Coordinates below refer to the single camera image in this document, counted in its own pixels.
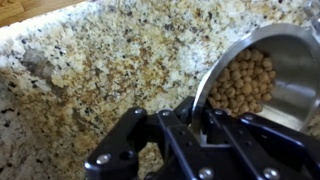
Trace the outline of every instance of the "metal bowl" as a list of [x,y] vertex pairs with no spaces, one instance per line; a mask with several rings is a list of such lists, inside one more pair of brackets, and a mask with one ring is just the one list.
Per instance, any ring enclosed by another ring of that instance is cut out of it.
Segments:
[[261,102],[263,111],[258,114],[289,128],[305,130],[319,105],[320,47],[311,33],[291,24],[274,24],[246,35],[214,63],[198,87],[193,129],[200,129],[200,116],[218,75],[248,47],[270,56],[277,72],[273,99]]

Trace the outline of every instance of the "screw head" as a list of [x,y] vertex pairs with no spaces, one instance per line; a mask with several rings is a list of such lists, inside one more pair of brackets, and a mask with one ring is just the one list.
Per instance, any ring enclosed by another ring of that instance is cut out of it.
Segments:
[[163,116],[169,116],[169,114],[170,114],[169,111],[164,111],[164,112],[162,112],[162,115],[163,115]]
[[265,168],[263,170],[263,175],[267,179],[271,179],[271,180],[280,179],[280,173],[276,169],[273,169],[273,168]]
[[199,177],[204,180],[212,179],[214,172],[211,168],[204,167],[199,170]]
[[110,161],[111,159],[111,154],[103,154],[103,155],[100,155],[98,158],[97,158],[97,164],[106,164]]
[[250,120],[250,121],[253,120],[253,116],[248,115],[248,114],[245,115],[244,118],[245,118],[246,120]]
[[135,111],[134,111],[134,113],[136,113],[136,114],[140,114],[140,113],[142,113],[143,112],[143,109],[136,109]]
[[216,109],[216,110],[214,111],[214,113],[215,113],[216,115],[222,115],[222,114],[223,114],[222,110],[220,110],[220,109]]

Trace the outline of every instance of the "metal screw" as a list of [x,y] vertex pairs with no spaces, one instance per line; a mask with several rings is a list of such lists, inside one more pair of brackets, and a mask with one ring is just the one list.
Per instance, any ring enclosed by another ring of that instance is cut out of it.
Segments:
[[244,118],[246,120],[253,120],[253,116],[251,116],[251,115],[245,115]]
[[214,111],[214,113],[215,113],[216,115],[222,115],[222,114],[223,114],[222,110],[220,110],[220,109],[216,109],[216,110]]
[[136,113],[136,114],[140,114],[140,113],[142,113],[143,112],[143,109],[136,109],[135,111],[134,111],[134,113]]
[[212,179],[214,176],[214,172],[212,169],[204,167],[199,170],[200,179],[208,180]]
[[106,164],[110,161],[111,154],[103,154],[97,158],[97,164]]
[[263,170],[264,177],[271,180],[278,180],[280,179],[280,173],[273,169],[273,168],[265,168]]
[[164,111],[164,112],[162,113],[163,116],[169,116],[169,114],[170,114],[169,111]]

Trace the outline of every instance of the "wooden surface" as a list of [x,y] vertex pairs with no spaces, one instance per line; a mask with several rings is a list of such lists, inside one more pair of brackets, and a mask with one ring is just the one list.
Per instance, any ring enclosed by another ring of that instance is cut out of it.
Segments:
[[0,0],[0,27],[85,0]]

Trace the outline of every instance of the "speckled granite surface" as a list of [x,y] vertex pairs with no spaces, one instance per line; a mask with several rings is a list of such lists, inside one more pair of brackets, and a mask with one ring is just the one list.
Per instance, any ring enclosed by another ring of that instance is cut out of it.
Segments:
[[[0,179],[83,179],[126,109],[175,107],[255,28],[309,28],[302,3],[98,0],[1,28]],[[153,148],[141,156],[142,174],[159,167]]]

